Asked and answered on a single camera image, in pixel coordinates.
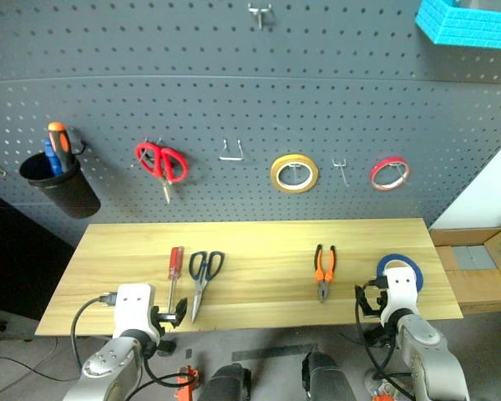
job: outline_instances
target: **yellow tape roll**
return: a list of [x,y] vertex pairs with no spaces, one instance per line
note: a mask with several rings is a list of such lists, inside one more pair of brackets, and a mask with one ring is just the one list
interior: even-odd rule
[[[293,165],[304,167],[310,172],[308,178],[300,184],[290,185],[281,181],[281,171]],[[285,155],[273,161],[271,165],[271,182],[277,189],[288,194],[298,194],[310,190],[316,184],[318,176],[319,170],[316,164],[312,159],[304,155]]]

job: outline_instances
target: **black-handled scissors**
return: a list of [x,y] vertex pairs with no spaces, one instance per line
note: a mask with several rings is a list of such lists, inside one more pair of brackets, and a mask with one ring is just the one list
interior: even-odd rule
[[[195,262],[195,259],[200,258],[200,262]],[[200,251],[191,254],[190,257],[190,275],[195,280],[195,298],[193,300],[193,312],[191,314],[191,321],[195,321],[197,312],[199,311],[200,303],[202,301],[202,294],[208,285],[208,282],[214,279],[223,267],[225,261],[225,254],[219,251],[213,251],[208,256],[207,251]]]

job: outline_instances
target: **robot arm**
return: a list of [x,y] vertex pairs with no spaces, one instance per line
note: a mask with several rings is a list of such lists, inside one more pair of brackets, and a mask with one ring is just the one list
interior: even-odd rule
[[134,389],[145,359],[161,343],[161,322],[178,326],[185,315],[183,299],[175,313],[158,313],[153,306],[154,288],[148,284],[124,284],[115,303],[113,338],[83,364],[79,381],[63,401],[122,401]]
[[402,359],[412,370],[416,401],[469,401],[462,367],[449,352],[446,338],[419,315],[414,270],[408,265],[389,267],[383,274],[381,310],[372,310],[367,301],[362,310],[380,316],[378,335],[396,336]]

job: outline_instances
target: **blue tape roll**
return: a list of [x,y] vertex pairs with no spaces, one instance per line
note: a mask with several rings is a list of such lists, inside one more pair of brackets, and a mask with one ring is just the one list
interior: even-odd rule
[[377,264],[377,277],[384,275],[384,267],[389,261],[404,261],[407,263],[416,273],[416,288],[417,292],[420,292],[423,288],[423,273],[421,273],[421,269],[416,264],[415,261],[406,257],[404,255],[399,255],[398,253],[392,253],[390,255],[386,255],[381,259]]

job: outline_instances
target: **tape roll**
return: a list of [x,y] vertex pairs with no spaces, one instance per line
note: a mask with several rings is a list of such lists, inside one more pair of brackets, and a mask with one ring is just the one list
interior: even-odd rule
[[[399,165],[402,165],[404,167],[404,171],[400,174],[399,178],[397,178],[395,181],[389,183],[389,184],[378,184],[375,181],[375,177],[377,176],[378,172],[382,170],[384,167],[388,166],[394,166],[399,168]],[[371,185],[377,190],[395,190],[399,186],[403,185],[405,182],[407,182],[407,178],[410,175],[410,166],[408,165],[407,161],[403,159],[402,157],[399,156],[394,156],[390,157],[388,159],[385,159],[383,161],[379,161],[378,163],[375,164],[375,166],[371,169],[371,173],[369,174],[370,180],[371,180]]]
[[[308,178],[300,184],[291,185],[281,180],[281,172],[293,165],[299,165],[309,171]],[[304,155],[285,155],[273,161],[271,165],[271,182],[273,186],[288,194],[299,194],[310,190],[316,184],[318,176],[319,170],[316,164],[312,159]]]
[[421,273],[421,269],[419,266],[416,264],[415,261],[410,259],[409,257],[406,257],[404,255],[401,255],[399,253],[392,253],[390,255],[386,255],[381,259],[378,264],[377,264],[377,276],[384,276],[384,271],[387,268],[387,265],[389,263],[392,263],[393,261],[401,261],[403,263],[406,263],[409,265],[412,270],[416,273],[416,288],[417,292],[420,292],[421,289],[423,288],[423,273]]

